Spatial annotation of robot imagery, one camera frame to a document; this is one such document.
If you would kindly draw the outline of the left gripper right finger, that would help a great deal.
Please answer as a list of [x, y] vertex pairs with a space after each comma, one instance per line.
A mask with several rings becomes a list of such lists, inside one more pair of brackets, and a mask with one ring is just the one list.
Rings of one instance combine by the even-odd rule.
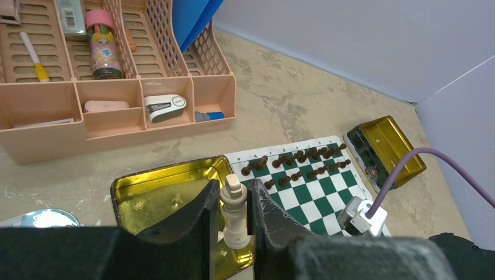
[[260, 179], [247, 185], [254, 279], [455, 279], [431, 241], [316, 235], [272, 200]]

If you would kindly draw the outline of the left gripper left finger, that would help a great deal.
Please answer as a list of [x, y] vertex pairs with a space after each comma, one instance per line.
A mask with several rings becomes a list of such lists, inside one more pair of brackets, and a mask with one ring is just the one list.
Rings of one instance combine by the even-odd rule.
[[121, 227], [5, 227], [2, 279], [214, 279], [219, 181], [139, 234]]

